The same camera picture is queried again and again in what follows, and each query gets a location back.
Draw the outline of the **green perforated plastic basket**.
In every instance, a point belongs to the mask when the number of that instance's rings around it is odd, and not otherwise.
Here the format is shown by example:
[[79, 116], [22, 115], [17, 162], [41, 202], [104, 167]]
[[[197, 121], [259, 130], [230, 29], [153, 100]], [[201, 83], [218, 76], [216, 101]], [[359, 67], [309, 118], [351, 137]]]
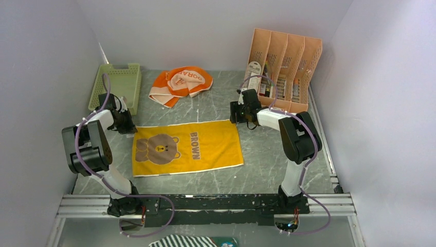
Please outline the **green perforated plastic basket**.
[[100, 105], [99, 95], [106, 93], [103, 87], [102, 75], [107, 74], [110, 80], [111, 93], [117, 97], [124, 97], [131, 115], [137, 114], [142, 74], [140, 64], [127, 65], [102, 64], [99, 66], [93, 86], [88, 109], [94, 110]]

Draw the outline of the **yellow brown bear towel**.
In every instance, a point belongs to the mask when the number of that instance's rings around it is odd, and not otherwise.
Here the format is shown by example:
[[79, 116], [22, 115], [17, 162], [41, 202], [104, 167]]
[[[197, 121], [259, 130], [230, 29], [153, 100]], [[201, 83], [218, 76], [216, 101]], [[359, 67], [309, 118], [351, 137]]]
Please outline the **yellow brown bear towel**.
[[196, 173], [244, 164], [238, 130], [229, 120], [137, 130], [132, 147], [134, 177]]

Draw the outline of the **orange and cream towel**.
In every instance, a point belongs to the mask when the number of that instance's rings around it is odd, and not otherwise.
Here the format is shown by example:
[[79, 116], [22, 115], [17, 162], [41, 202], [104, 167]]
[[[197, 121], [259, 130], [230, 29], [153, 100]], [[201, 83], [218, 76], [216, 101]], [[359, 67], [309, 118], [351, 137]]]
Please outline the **orange and cream towel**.
[[198, 95], [209, 90], [213, 85], [213, 77], [197, 66], [185, 66], [165, 70], [155, 79], [149, 98], [164, 107], [172, 108], [180, 98]]

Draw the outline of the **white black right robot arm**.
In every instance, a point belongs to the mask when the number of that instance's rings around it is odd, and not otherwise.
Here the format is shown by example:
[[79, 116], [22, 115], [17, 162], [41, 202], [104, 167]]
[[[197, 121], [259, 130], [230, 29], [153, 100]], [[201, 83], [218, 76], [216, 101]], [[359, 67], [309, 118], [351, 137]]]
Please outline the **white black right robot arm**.
[[292, 114], [262, 106], [254, 89], [237, 92], [239, 99], [230, 103], [233, 124], [246, 123], [250, 130], [266, 127], [280, 132], [287, 168], [278, 189], [277, 205], [283, 213], [290, 213], [303, 201], [307, 168], [322, 149], [313, 120], [308, 112]]

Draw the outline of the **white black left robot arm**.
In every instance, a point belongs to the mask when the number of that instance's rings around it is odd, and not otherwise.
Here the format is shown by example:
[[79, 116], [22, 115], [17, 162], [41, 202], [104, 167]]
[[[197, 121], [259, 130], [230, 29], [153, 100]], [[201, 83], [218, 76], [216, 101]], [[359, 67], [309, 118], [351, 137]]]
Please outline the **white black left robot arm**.
[[62, 130], [67, 164], [74, 174], [96, 180], [109, 192], [109, 215], [133, 215], [144, 209], [142, 199], [133, 183], [112, 164], [113, 154], [105, 134], [134, 134], [137, 128], [123, 98], [101, 94], [99, 102], [79, 124]]

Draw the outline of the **white red stationery box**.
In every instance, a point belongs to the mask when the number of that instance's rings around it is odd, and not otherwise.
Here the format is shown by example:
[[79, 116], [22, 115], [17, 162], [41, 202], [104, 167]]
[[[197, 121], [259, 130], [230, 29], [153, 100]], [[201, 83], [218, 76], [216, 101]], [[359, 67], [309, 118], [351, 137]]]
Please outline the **white red stationery box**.
[[257, 61], [252, 61], [249, 63], [245, 76], [245, 78], [249, 77], [249, 79], [247, 80], [248, 89], [255, 89], [256, 92], [258, 91], [261, 78], [255, 77], [255, 75], [260, 75], [261, 69], [262, 67]]

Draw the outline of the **pink plastic file organizer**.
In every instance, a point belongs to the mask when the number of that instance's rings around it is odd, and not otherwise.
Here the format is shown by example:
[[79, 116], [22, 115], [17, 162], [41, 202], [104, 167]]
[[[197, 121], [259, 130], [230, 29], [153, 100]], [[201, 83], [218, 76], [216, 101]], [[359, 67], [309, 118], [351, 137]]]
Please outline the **pink plastic file organizer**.
[[[246, 72], [250, 62], [260, 63], [261, 74], [255, 77], [261, 78], [261, 105], [290, 113], [307, 111], [308, 88], [322, 50], [322, 39], [256, 28]], [[245, 76], [242, 87], [247, 89]]]

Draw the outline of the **black white striped cloth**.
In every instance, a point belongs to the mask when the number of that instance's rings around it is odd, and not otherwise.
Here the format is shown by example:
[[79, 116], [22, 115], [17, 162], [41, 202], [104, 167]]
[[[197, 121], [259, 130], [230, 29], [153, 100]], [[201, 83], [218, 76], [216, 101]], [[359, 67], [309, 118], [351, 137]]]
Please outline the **black white striped cloth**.
[[216, 247], [217, 245], [209, 237], [193, 237], [184, 235], [168, 235], [148, 247]]

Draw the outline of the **teal patterned cloth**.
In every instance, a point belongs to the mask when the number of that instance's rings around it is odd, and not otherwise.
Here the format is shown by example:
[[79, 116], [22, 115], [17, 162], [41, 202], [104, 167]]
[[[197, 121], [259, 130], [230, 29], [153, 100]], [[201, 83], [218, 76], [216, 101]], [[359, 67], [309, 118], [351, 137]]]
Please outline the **teal patterned cloth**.
[[211, 241], [217, 247], [238, 247], [238, 242], [232, 237], [210, 237]]

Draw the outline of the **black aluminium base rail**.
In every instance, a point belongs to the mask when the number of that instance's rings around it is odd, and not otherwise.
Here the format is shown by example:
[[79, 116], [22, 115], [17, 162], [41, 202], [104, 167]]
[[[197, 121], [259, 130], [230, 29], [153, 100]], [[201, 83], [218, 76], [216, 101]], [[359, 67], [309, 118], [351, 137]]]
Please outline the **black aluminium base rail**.
[[146, 227], [172, 225], [246, 224], [273, 226], [275, 221], [303, 217], [355, 216], [349, 194], [313, 194], [293, 206], [280, 206], [276, 194], [167, 195], [143, 198], [145, 209], [118, 219], [145, 219]]

